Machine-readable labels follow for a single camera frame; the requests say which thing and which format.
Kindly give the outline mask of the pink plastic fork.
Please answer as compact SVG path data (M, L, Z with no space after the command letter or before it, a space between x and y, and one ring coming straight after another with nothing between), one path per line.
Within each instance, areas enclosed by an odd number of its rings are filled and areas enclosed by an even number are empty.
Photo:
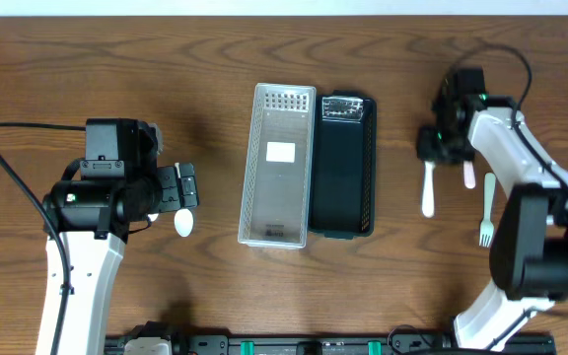
M463 183L467 189L476 187L476 179L472 161L464 161L462 163Z

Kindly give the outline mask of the white plastic fork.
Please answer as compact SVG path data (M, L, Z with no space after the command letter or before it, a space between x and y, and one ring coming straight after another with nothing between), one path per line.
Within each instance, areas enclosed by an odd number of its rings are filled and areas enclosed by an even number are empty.
M435 192L434 192L435 163L424 162L423 189L421 197L421 212L424 217L432 218L435 215Z

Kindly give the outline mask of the mint green plastic fork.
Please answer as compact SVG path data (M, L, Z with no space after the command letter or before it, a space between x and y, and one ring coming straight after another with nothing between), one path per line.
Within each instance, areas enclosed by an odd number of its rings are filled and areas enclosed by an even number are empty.
M483 187L483 217L479 227L479 245L489 248L494 235L494 225L491 221L494 194L496 189L496 176L487 173L484 177Z

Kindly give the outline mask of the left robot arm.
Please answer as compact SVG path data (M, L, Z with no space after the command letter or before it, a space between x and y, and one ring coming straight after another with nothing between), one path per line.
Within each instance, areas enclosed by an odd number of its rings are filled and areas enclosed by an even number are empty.
M161 167L161 129L127 118L90 118L85 155L74 160L42 202L49 220L47 285L38 354L101 354L111 291L131 224L145 228L173 213L188 236L199 204L191 163Z

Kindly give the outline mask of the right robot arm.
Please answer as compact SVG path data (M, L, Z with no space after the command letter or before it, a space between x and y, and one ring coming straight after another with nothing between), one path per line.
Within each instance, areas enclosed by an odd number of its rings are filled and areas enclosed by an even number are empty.
M416 140L422 214L435 214L434 169L476 154L507 196L487 239L491 279L453 321L456 349L500 352L532 317L568 299L568 172L533 137L519 103L487 93L480 68L451 70L432 110L435 124L422 126Z

